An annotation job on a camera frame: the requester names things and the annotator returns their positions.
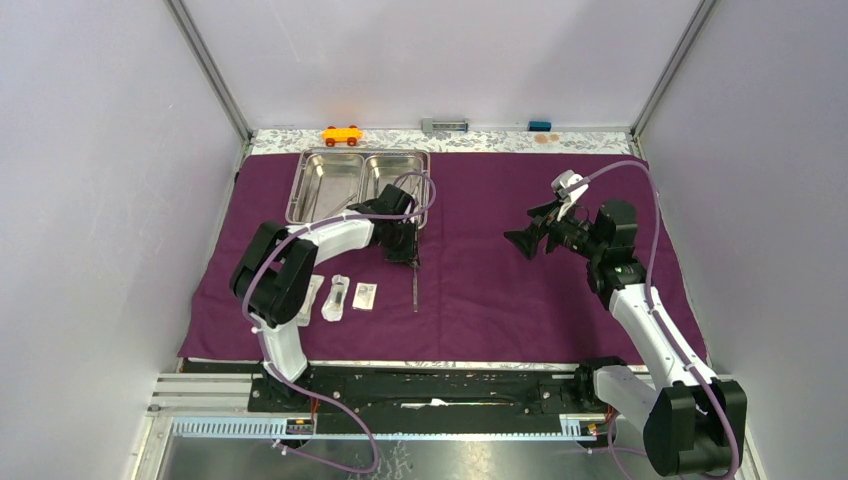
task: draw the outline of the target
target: divided stainless steel tray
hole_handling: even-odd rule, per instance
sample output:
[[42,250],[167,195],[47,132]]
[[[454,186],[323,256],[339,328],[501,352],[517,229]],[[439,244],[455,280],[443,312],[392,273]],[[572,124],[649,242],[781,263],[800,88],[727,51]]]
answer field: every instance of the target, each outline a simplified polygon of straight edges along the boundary
[[[387,184],[409,171],[430,173],[430,154],[423,150],[312,148],[300,154],[286,220],[316,222],[347,205],[377,197]],[[401,188],[426,205],[429,189],[420,177],[407,177]],[[427,223],[423,215],[419,228]]]

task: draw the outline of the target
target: blue object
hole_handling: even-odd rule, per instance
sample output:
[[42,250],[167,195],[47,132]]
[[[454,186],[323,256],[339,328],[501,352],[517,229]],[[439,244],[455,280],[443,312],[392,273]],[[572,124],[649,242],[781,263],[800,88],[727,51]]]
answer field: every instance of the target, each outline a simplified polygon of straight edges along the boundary
[[550,132],[551,122],[530,122],[527,124],[527,130],[530,132]]

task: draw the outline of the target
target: orange toy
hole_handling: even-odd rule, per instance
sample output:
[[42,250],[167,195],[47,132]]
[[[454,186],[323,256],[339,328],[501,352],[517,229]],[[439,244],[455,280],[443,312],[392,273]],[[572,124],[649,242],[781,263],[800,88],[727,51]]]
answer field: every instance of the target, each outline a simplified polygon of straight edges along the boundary
[[324,133],[321,134],[324,143],[328,147],[332,147],[336,142],[347,142],[351,147],[356,146],[360,138],[362,138],[362,130],[356,128],[356,125],[351,125],[348,128],[327,127]]

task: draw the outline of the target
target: metal corner post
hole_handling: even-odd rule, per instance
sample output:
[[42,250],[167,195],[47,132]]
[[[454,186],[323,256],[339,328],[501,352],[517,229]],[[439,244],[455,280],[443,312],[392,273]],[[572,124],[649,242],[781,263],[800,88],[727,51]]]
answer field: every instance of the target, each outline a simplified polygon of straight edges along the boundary
[[654,111],[657,109],[657,105],[662,99],[662,96],[668,89],[672,79],[674,79],[674,75],[677,73],[680,65],[683,64],[683,60],[686,58],[686,55],[692,48],[695,39],[707,23],[710,14],[712,14],[715,10],[719,1],[720,0],[701,0],[698,3],[698,7],[695,9],[695,13],[689,20],[689,24],[686,25],[686,29],[683,31],[683,35],[680,37],[677,47],[674,48],[674,52],[671,54],[668,64],[666,64],[662,75],[660,75],[657,84],[654,86],[653,91],[651,91],[651,95],[648,97],[645,107],[639,113],[639,116],[632,125],[632,135],[637,143],[642,132],[645,131],[645,127],[648,125],[651,115],[653,115]]
[[233,128],[235,128],[236,132],[244,142],[249,142],[251,137],[250,125],[248,125],[247,120],[245,120],[244,115],[242,115],[241,110],[235,101],[235,98],[233,98],[232,93],[230,93],[229,88],[227,88],[227,84],[224,82],[224,77],[221,76],[221,72],[215,65],[215,61],[212,59],[209,49],[206,48],[206,44],[203,42],[203,38],[197,30],[197,26],[194,24],[185,2],[183,0],[165,0],[165,4],[171,10],[171,13],[174,16],[174,21],[183,32],[186,43],[188,43],[189,47],[191,47],[191,51],[194,53],[197,63],[200,64],[203,74],[206,75],[207,80],[209,80],[209,84],[212,86],[212,90],[221,102],[221,106],[224,108],[227,117],[229,117],[230,122],[233,124]]

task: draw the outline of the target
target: maroon fabric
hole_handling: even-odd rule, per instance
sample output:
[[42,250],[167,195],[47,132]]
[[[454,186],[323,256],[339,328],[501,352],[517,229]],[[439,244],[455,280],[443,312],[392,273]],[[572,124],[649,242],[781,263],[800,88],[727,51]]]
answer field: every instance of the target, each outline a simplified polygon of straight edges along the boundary
[[[382,259],[379,248],[328,260],[316,273],[376,283],[374,310],[350,308],[329,323],[318,292],[312,321],[301,329],[303,350],[315,360],[457,360],[577,362],[619,355],[639,363],[627,334],[586,283],[586,261],[564,249],[540,251],[529,262],[505,230],[524,228],[526,210],[549,202],[550,182],[573,169],[583,175],[624,155],[438,153],[432,176],[435,205],[421,235],[419,312],[412,312],[412,271]],[[285,223],[298,155],[247,159],[206,274],[192,298],[191,325],[180,355],[218,360],[261,357],[250,325],[228,290],[230,275],[260,223]],[[637,253],[647,262],[653,206],[647,181],[620,168],[594,181],[581,203],[592,210],[607,198],[632,202],[639,215]],[[689,310],[668,235],[660,235],[655,283],[678,328],[700,355],[705,347]]]

